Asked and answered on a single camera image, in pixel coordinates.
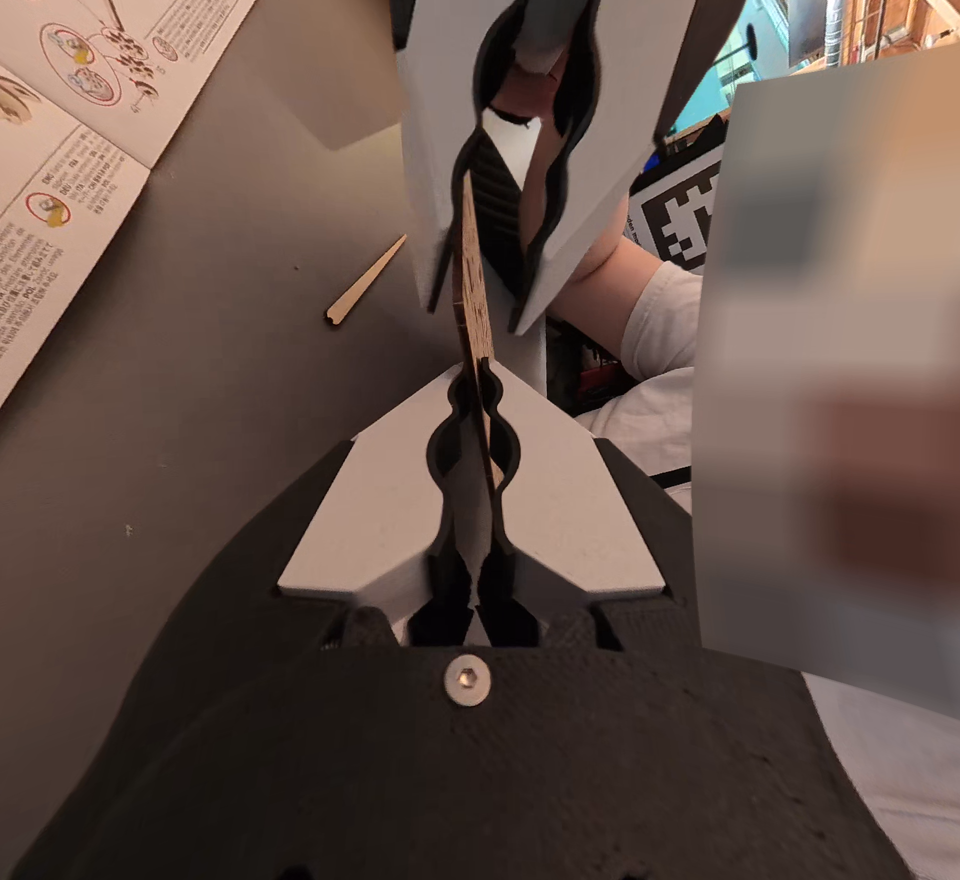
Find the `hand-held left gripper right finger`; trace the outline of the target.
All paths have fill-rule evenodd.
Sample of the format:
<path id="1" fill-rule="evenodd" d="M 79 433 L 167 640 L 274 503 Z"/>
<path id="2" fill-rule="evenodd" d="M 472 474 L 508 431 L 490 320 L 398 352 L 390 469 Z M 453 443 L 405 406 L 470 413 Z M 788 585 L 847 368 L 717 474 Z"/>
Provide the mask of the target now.
<path id="1" fill-rule="evenodd" d="M 498 361 L 480 364 L 494 478 L 490 582 L 521 605 L 660 595 L 666 582 L 593 435 Z"/>

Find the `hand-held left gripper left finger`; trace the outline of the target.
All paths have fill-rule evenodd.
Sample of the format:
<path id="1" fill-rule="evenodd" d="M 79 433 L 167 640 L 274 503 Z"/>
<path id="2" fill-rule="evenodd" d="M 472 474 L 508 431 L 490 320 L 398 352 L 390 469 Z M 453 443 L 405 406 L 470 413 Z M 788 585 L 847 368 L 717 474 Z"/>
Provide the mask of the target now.
<path id="1" fill-rule="evenodd" d="M 359 433 L 278 580 L 287 596 L 470 599 L 452 478 L 470 400 L 457 363 Z"/>

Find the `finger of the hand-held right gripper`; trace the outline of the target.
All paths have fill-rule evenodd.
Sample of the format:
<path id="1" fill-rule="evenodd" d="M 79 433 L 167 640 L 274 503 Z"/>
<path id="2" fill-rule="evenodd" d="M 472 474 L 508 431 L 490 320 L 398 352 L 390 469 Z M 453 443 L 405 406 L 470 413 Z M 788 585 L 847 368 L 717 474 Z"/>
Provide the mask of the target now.
<path id="1" fill-rule="evenodd" d="M 409 246 L 422 307 L 445 282 L 456 194 L 481 125 L 478 63 L 517 0 L 394 0 L 394 49 L 405 95 L 403 174 Z"/>
<path id="2" fill-rule="evenodd" d="M 691 25 L 699 1 L 588 1 L 561 83 L 579 105 L 547 170 L 510 333 L 540 321 L 640 173 L 668 98 L 690 95 L 682 72 L 707 52 Z"/>

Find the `brown wooden model part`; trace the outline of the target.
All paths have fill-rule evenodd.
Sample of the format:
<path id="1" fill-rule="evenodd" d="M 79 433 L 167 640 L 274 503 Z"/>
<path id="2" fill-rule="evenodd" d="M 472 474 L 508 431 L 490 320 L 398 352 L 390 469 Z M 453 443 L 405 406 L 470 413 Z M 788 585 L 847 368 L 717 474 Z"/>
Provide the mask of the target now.
<path id="1" fill-rule="evenodd" d="M 476 426 L 491 510 L 498 514 L 504 474 L 498 460 L 498 416 L 501 385 L 491 368 L 495 359 L 486 281 L 470 172 L 462 175 L 461 207 L 452 243 L 452 302 L 462 347 L 462 367 L 471 391 L 471 411 Z"/>

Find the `person's right forearm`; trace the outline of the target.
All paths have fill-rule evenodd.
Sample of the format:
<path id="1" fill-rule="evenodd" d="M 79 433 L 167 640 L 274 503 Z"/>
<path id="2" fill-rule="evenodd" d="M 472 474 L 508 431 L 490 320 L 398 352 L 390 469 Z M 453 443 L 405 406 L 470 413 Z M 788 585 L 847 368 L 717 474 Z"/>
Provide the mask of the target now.
<path id="1" fill-rule="evenodd" d="M 563 140 L 551 115 L 541 119 L 519 203 L 523 250 L 533 240 L 546 212 L 546 174 Z M 631 314 L 661 261 L 626 236 L 630 197 L 621 197 L 566 285 L 550 305 L 550 314 L 621 358 Z"/>

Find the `pointed pale wooden model part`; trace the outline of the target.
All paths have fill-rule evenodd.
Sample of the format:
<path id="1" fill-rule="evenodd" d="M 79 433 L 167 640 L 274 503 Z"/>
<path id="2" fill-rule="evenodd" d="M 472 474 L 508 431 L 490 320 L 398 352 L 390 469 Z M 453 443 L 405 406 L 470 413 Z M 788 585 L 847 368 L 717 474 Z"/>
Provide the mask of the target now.
<path id="1" fill-rule="evenodd" d="M 366 292 L 376 282 L 378 276 L 382 274 L 387 265 L 402 249 L 406 241 L 407 234 L 404 233 L 396 239 L 387 250 L 381 253 L 378 259 L 372 263 L 363 274 L 354 280 L 352 285 L 330 305 L 324 313 L 324 320 L 330 326 L 339 326 L 343 323 L 361 298 L 366 295 Z"/>

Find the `person's right hand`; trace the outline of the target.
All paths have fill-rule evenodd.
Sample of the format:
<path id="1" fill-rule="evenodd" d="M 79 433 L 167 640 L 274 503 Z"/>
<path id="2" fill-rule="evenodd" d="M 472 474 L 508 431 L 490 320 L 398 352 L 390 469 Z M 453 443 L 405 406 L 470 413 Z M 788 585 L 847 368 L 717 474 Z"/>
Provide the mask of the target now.
<path id="1" fill-rule="evenodd" d="M 567 60 L 558 58 L 546 73 L 536 73 L 513 62 L 490 107 L 513 118 L 539 119 L 543 130 L 562 143 L 563 136 L 555 123 L 554 102 L 566 66 Z"/>

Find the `black framed tag sign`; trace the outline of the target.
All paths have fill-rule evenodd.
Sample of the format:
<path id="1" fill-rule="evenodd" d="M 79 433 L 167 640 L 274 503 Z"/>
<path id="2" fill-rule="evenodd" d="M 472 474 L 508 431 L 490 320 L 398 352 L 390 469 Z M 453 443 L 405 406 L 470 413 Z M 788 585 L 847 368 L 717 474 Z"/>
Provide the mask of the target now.
<path id="1" fill-rule="evenodd" d="M 690 146 L 631 187 L 625 234 L 664 262 L 702 274 L 725 144 Z"/>

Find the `person in white shirt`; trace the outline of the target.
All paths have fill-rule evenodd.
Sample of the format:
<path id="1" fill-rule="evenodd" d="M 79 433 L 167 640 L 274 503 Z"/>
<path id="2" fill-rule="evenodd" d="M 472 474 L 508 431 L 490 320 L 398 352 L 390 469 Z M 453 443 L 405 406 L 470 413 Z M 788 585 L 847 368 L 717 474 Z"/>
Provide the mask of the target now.
<path id="1" fill-rule="evenodd" d="M 663 264 L 629 294 L 614 355 L 638 385 L 579 421 L 648 476 L 691 464 L 692 385 L 702 279 Z M 958 720 L 804 675 L 854 787 L 917 878 L 959 875 Z"/>

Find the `printed instruction booklet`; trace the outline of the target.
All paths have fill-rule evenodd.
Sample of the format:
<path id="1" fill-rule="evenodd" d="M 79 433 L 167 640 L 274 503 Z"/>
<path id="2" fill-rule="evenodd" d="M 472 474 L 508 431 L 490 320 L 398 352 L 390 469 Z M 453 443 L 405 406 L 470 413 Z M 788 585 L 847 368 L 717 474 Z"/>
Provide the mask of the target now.
<path id="1" fill-rule="evenodd" d="M 257 0 L 1 0 L 1 400 Z"/>

